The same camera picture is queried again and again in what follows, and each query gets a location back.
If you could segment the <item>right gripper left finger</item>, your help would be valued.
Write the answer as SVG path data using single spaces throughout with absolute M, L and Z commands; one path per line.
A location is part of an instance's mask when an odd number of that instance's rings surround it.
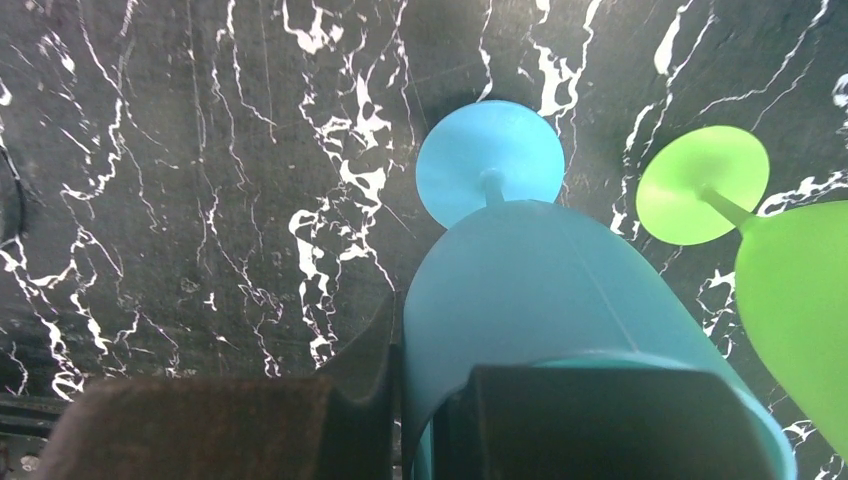
M 389 479 L 401 297 L 308 376 L 100 382 L 60 417 L 39 479 Z

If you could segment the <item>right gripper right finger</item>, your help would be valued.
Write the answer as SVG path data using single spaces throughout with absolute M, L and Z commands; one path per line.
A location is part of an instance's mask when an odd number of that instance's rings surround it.
M 741 400 L 692 370 L 477 367 L 437 411 L 436 479 L 774 479 Z

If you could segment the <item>teal wine glass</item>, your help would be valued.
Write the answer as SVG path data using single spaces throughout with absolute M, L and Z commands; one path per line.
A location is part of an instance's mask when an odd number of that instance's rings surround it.
M 555 201 L 565 155 L 551 125 L 484 100 L 425 137 L 416 186 L 445 228 L 404 314 L 404 437 L 427 457 L 431 422 L 477 365 L 707 371 L 750 410 L 781 479 L 798 467 L 781 427 L 657 271 L 608 227 Z

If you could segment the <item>green wine glass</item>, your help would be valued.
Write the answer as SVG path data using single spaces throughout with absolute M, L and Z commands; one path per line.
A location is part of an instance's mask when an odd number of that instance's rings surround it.
M 692 246 L 737 231 L 735 298 L 754 350 L 839 455 L 847 452 L 847 204 L 761 217 L 765 145 L 715 125 L 671 141 L 649 162 L 635 207 L 656 239 Z

